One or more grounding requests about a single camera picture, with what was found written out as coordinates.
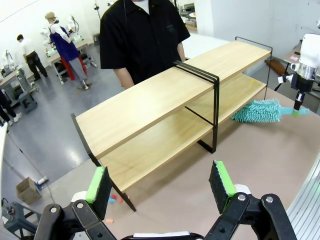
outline cardboard box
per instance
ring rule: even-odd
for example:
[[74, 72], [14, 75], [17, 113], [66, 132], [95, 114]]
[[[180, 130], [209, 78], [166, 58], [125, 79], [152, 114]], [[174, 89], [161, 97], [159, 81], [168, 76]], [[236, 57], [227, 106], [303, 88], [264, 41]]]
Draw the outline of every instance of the cardboard box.
[[16, 186], [16, 196], [28, 205], [42, 197], [35, 182], [30, 177], [27, 177]]

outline white wall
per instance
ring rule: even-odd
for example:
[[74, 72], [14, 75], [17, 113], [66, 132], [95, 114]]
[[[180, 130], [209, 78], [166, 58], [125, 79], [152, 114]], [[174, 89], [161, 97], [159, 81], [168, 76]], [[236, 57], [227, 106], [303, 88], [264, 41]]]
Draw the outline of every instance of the white wall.
[[[48, 27], [48, 21], [45, 20], [47, 12], [54, 12], [63, 27], [68, 25], [67, 17], [73, 15], [80, 25], [79, 33], [86, 39], [92, 38], [100, 28], [100, 20], [97, 11], [94, 10], [95, 0], [38, 0], [27, 6], [27, 3], [31, 2], [34, 0], [1, 0], [0, 9], [0, 65], [3, 52], [9, 50], [15, 62], [23, 64], [27, 77], [32, 73], [24, 61], [17, 36], [22, 34], [25, 38], [32, 39], [35, 50], [46, 67], [48, 64], [45, 46], [39, 32], [42, 28]], [[102, 16], [107, 9], [107, 1], [97, 0], [97, 4]]]
[[235, 36], [274, 48], [276, 57], [285, 55], [306, 33], [319, 33], [319, 0], [211, 0], [211, 36], [232, 41]]

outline green gripper pad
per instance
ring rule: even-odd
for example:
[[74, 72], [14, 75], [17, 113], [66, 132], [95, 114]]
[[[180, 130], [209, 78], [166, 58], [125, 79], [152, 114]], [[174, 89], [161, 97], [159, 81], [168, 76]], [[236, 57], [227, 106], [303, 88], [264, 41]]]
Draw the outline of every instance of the green gripper pad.
[[222, 214], [237, 192], [222, 161], [213, 161], [209, 182], [219, 213]]
[[90, 204], [97, 216], [103, 220], [106, 215], [112, 182], [107, 168], [99, 166], [96, 168], [85, 200]]

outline blue apron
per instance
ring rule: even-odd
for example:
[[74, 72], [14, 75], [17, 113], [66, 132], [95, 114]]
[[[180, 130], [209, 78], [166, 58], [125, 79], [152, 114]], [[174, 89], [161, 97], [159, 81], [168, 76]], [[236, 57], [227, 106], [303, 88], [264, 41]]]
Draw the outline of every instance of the blue apron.
[[[64, 27], [60, 27], [62, 31], [65, 32], [65, 34], [69, 37], [66, 29]], [[72, 61], [80, 56], [76, 46], [73, 42], [68, 43], [66, 40], [64, 40], [59, 33], [52, 33], [50, 30], [50, 39], [51, 42], [54, 43], [56, 50], [60, 54], [61, 57], [63, 57], [66, 61]]]

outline teal microfiber duster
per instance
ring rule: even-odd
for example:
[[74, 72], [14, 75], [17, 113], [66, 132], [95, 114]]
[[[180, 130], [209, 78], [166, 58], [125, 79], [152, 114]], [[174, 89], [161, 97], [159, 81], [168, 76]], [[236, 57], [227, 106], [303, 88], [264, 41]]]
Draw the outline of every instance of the teal microfiber duster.
[[[294, 115], [293, 107], [283, 107], [276, 99], [254, 100], [231, 116], [231, 119], [241, 123], [273, 123], [280, 122], [282, 115]], [[301, 108], [299, 115], [309, 114], [308, 108]]]

